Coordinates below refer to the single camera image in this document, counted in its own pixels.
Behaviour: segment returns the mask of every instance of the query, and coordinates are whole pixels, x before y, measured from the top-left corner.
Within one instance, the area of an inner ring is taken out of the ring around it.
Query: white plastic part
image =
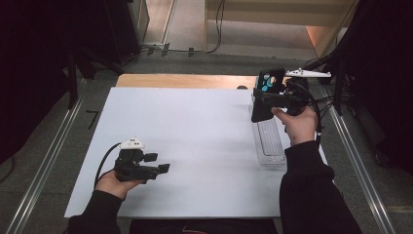
[[[120,149],[140,149],[144,147],[145,144],[136,137],[132,137],[118,146]]]
[[[308,78],[331,77],[330,72],[322,73],[322,72],[303,70],[301,68],[299,68],[298,70],[294,70],[294,71],[287,71],[285,75],[293,76],[293,77],[308,77]]]

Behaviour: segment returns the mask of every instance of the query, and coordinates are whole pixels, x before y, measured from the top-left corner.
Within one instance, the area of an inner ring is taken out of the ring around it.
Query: forearm
[[[121,233],[116,217],[122,199],[102,191],[94,191],[81,215],[69,218],[68,233]]]
[[[314,141],[285,150],[280,209],[283,233],[361,233]]]

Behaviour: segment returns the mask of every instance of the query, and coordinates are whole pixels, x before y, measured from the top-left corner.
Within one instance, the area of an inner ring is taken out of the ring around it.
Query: person's left hand
[[[125,199],[128,191],[138,186],[141,182],[143,180],[121,182],[116,178],[115,171],[111,171],[100,178],[94,189],[110,193],[120,199]]]

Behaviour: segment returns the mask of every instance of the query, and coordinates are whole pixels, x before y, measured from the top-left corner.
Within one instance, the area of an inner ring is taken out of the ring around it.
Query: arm
[[[69,218],[68,233],[121,233],[116,222],[118,211],[128,191],[141,182],[120,182],[113,171],[104,175],[97,183],[85,211]]]
[[[334,171],[319,155],[315,113],[309,107],[295,117],[276,108],[273,113],[285,123],[292,145],[285,150],[287,172],[280,190],[283,233],[361,233],[332,182]]]

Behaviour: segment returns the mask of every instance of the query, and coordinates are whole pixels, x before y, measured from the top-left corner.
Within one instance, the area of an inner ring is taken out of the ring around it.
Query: hand
[[[310,107],[306,106],[297,116],[288,115],[276,107],[271,112],[285,124],[291,146],[315,139],[317,115]]]
[[[115,171],[110,171],[100,178],[95,190],[107,192],[119,197],[120,199],[125,199],[128,191],[138,186],[141,182],[143,182],[143,180],[121,182],[116,178]]]

